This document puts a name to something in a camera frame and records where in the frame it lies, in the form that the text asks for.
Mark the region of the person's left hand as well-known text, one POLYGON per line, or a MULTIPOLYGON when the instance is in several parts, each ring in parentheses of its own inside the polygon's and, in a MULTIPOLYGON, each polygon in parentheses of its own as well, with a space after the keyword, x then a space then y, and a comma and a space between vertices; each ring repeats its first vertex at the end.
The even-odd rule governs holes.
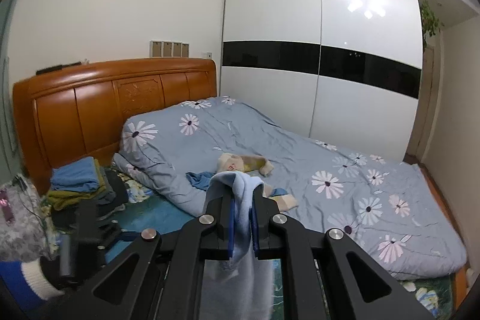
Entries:
POLYGON ((41 266, 41 272, 46 280, 56 290, 64 290, 66 288, 66 279, 60 275, 60 256, 52 259, 41 256, 39 263, 41 266))

